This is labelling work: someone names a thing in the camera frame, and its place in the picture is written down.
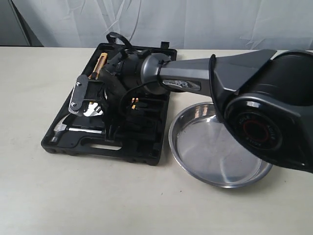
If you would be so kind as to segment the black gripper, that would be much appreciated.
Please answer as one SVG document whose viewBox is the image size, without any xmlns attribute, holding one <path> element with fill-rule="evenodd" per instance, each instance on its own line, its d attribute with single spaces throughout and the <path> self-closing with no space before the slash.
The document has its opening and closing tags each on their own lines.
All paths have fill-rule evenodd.
<svg viewBox="0 0 313 235">
<path fill-rule="evenodd" d="M 79 117 L 89 102 L 98 103 L 101 108 L 109 108 L 104 113 L 105 138 L 109 141 L 115 141 L 117 129 L 117 112 L 111 108 L 117 108 L 127 92 L 120 81 L 121 62 L 120 58 L 110 59 L 102 67 L 97 80 L 91 80 L 84 74 L 78 76 L 68 105 L 68 111 Z"/>
</svg>

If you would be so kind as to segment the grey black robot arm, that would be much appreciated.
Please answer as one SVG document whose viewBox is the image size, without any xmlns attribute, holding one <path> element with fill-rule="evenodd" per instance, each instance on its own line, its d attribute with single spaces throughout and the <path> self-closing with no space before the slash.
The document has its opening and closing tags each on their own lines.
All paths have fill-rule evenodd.
<svg viewBox="0 0 313 235">
<path fill-rule="evenodd" d="M 122 50 L 97 79 L 80 75 L 68 110 L 90 102 L 125 114 L 136 92 L 186 92 L 212 99 L 218 120 L 235 140 L 273 165 L 313 170 L 313 54 L 256 50 L 232 56 L 173 61 L 164 53 Z"/>
</svg>

